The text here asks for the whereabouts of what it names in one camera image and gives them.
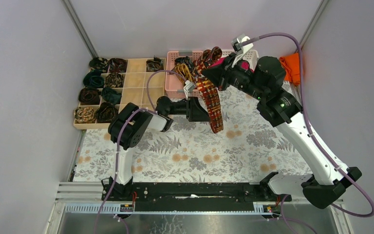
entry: white cable clip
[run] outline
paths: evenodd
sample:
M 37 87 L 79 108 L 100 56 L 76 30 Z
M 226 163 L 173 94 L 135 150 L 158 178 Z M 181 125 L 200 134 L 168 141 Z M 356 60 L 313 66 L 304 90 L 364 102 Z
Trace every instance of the white cable clip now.
M 190 82 L 189 80 L 185 81 L 185 85 L 183 87 L 184 94 L 186 95 L 186 98 L 188 98 L 188 94 L 193 92 L 196 85 L 193 82 Z
M 312 133 L 309 133 L 309 136 L 316 136 L 316 132 L 312 131 Z

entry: white wall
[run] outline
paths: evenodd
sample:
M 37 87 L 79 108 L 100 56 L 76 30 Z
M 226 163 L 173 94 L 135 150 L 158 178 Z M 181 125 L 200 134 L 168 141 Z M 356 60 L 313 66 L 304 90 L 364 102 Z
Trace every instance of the white wall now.
M 312 124 L 334 153 L 363 173 L 374 199 L 374 1 L 331 1 L 304 48 Z M 349 210 L 370 211 L 349 188 Z M 374 217 L 351 217 L 356 234 L 374 233 Z
M 320 0 L 72 0 L 100 56 L 165 57 L 170 50 L 203 50 L 283 31 L 301 39 Z M 257 43 L 260 55 L 293 50 L 286 39 Z
M 61 1 L 0 1 L 0 234 L 42 233 L 89 60 Z

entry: cable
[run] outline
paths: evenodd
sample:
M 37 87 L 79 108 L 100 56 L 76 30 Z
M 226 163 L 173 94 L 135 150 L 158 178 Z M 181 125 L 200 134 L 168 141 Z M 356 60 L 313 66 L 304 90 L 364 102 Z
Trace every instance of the cable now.
M 297 219 L 293 219 L 293 218 L 286 218 L 287 221 L 291 221 L 291 222 L 295 222 L 295 223 L 298 223 L 298 224 L 301 224 L 301 225 L 304 225 L 306 227 L 308 227 L 310 230 L 312 230 L 315 234 L 318 234 L 318 232 L 312 227 L 310 226 L 309 224 L 307 224 L 306 222 L 303 222 L 301 220 L 297 220 Z M 259 220 L 255 220 L 254 222 L 267 222 L 267 221 L 278 221 L 278 220 L 283 220 L 283 217 L 277 217 L 277 218 L 268 218 L 268 219 L 259 219 Z
M 127 222 L 126 222 L 123 218 L 121 218 L 120 216 L 116 216 L 116 215 L 114 215 L 113 218 L 115 218 L 115 217 L 118 218 L 118 222 L 119 222 L 119 221 L 122 221 L 122 222 L 124 223 L 125 230 L 127 230 L 127 234 L 130 234 L 130 229 L 128 228 L 128 224 L 127 224 Z
M 261 35 L 259 37 L 256 37 L 256 38 L 252 38 L 250 40 L 247 40 L 243 43 L 241 43 L 242 46 L 245 46 L 247 44 L 250 44 L 250 43 L 253 43 L 255 41 L 258 41 L 260 39 L 263 39 L 263 38 L 268 38 L 268 37 L 274 37 L 274 36 L 282 36 L 282 37 L 287 37 L 287 38 L 290 38 L 296 45 L 297 49 L 298 49 L 298 53 L 299 53 L 299 69 L 300 69 L 300 96 L 301 96 L 301 102 L 302 102 L 302 107 L 303 107 L 303 118 L 304 118 L 304 122 L 306 124 L 306 128 L 307 128 L 307 131 L 309 132 L 309 135 L 310 137 L 312 138 L 313 142 L 315 143 L 315 145 L 319 148 L 319 150 L 323 153 L 323 155 L 325 155 L 325 157 L 330 161 L 330 163 L 336 168 L 338 168 L 338 171 L 349 181 L 351 182 L 363 195 L 364 197 L 366 198 L 366 200 L 369 202 L 369 204 L 371 205 L 371 208 L 372 208 L 372 211 L 368 214 L 357 214 L 357 213 L 353 213 L 353 212 L 350 212 L 348 210 L 345 210 L 344 208 L 341 208 L 335 204 L 332 204 L 333 207 L 335 207 L 336 209 L 342 211 L 342 212 L 345 212 L 349 215 L 352 215 L 352 216 L 355 216 L 355 217 L 372 217 L 374 216 L 374 201 L 372 201 L 371 197 L 365 192 L 365 190 L 362 189 L 362 187 L 360 187 L 352 178 L 350 178 L 350 176 L 348 176 L 340 167 L 339 165 L 333 160 L 333 158 L 326 152 L 326 150 L 321 146 L 321 144 L 319 143 L 319 141 L 316 139 L 315 135 L 313 134 L 313 131 L 312 131 L 312 128 L 310 126 L 310 120 L 309 120 L 309 116 L 308 116 L 308 112 L 307 112 L 307 104 L 306 104 L 306 98 L 305 98 L 305 94 L 304 94 L 304 78 L 303 78 L 303 59 L 302 59 L 302 49 L 300 47 L 300 44 L 298 42 L 298 40 L 290 35 L 290 34 L 287 34 L 287 33 L 268 33 L 268 34 L 264 34 L 264 35 Z
M 283 208 L 283 203 L 284 201 L 286 200 L 287 196 L 289 196 L 289 194 L 286 194 L 284 197 L 283 197 L 283 200 L 281 201 L 281 204 L 280 204 L 280 214 L 281 214 L 281 218 L 284 220 L 284 222 L 286 223 L 286 225 L 290 228 L 290 230 L 292 230 L 292 232 L 294 234 L 298 234 L 298 232 L 296 232 L 290 225 L 289 223 L 287 222 L 287 219 L 284 217 L 284 208 Z
M 280 203 L 280 195 L 277 196 L 275 207 L 277 207 Z
M 110 189 L 108 190 L 107 194 L 105 195 L 105 198 L 104 200 L 102 201 L 101 203 L 101 206 L 99 207 L 98 209 L 98 212 L 97 212 L 97 217 L 95 219 L 95 224 L 94 224 L 94 234 L 96 234 L 96 228 L 97 228 L 97 224 L 98 224 L 98 219 L 99 219 L 99 215 L 101 213 L 101 210 L 102 208 L 104 207 L 104 204 L 105 202 L 107 201 L 108 197 L 110 196 L 111 192 L 112 192 L 112 189 L 114 188 L 114 184 L 116 183 L 117 181 L 117 176 L 118 176 L 118 166 L 119 166 L 119 152 L 120 152 L 120 140 L 121 140 L 121 136 L 124 132 L 124 129 L 126 128 L 126 126 L 128 125 L 128 123 L 132 120 L 132 118 L 138 113 L 138 112 L 141 112 L 141 111 L 147 111 L 146 109 L 144 108 L 140 108 L 140 109 L 137 109 L 135 110 L 131 115 L 130 117 L 128 117 L 128 119 L 125 121 L 125 123 L 123 124 L 119 134 L 118 134 L 118 138 L 117 138 L 117 154 L 115 155 L 115 174 L 114 174 L 114 180 L 112 181 L 112 184 L 110 186 Z
M 151 78 L 152 78 L 155 74 L 160 73 L 160 72 L 168 72 L 168 73 L 171 73 L 171 74 L 173 74 L 173 75 L 179 76 L 179 77 L 182 78 L 184 81 L 186 81 L 186 78 L 184 78 L 184 76 L 178 74 L 177 72 L 170 71 L 170 70 L 160 70 L 160 71 L 156 71 L 156 72 L 154 72 L 153 74 L 151 74 L 150 78 L 147 80 L 147 96 L 148 96 L 148 98 L 149 98 L 149 101 L 150 101 L 151 107 L 153 108 L 154 111 L 155 111 L 155 106 L 154 106 L 154 104 L 152 103 L 152 100 L 151 100 L 151 97 L 150 97 L 149 84 L 150 84 L 150 80 L 151 80 Z
M 134 203 L 136 199 L 137 199 L 137 192 L 134 191 L 132 192 L 132 211 L 134 211 Z

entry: table surface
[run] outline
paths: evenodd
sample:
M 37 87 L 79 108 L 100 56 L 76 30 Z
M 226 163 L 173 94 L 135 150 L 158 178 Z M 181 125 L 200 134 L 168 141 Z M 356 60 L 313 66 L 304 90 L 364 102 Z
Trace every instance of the table surface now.
M 289 83 L 283 87 L 291 92 Z M 219 92 L 224 130 L 174 116 L 165 133 L 147 130 L 135 147 L 134 182 L 259 182 L 272 171 L 311 173 L 293 145 L 256 110 L 257 100 L 233 87 Z M 73 181 L 114 173 L 116 145 L 107 129 L 87 130 Z

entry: rolled tie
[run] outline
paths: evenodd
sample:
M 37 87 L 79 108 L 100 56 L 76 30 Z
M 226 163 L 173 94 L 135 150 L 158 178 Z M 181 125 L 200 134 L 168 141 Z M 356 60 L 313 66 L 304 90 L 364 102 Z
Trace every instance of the rolled tie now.
M 102 73 L 106 73 L 108 70 L 108 60 L 106 58 L 93 58 L 90 61 L 90 67 L 92 70 L 101 70 Z
M 108 102 L 103 102 L 95 112 L 98 123 L 110 123 L 118 115 L 118 110 Z
M 122 88 L 124 85 L 124 77 L 117 72 L 109 74 L 105 77 L 105 87 Z
M 109 87 L 102 89 L 101 96 L 105 101 L 111 103 L 112 105 L 119 104 L 122 97 L 121 93 Z
M 127 70 L 127 61 L 122 58 L 112 58 L 108 61 L 108 72 L 124 73 Z
M 104 78 L 102 78 L 101 73 L 101 70 L 93 70 L 89 72 L 83 80 L 85 87 L 93 87 L 96 89 L 104 88 Z
M 83 88 L 79 92 L 78 100 L 81 102 L 81 105 L 99 105 L 98 90 L 92 87 Z
M 147 60 L 147 72 L 156 72 L 163 70 L 163 61 L 160 58 L 154 56 L 153 60 Z
M 78 123 L 95 123 L 95 110 L 92 107 L 78 107 L 74 110 Z

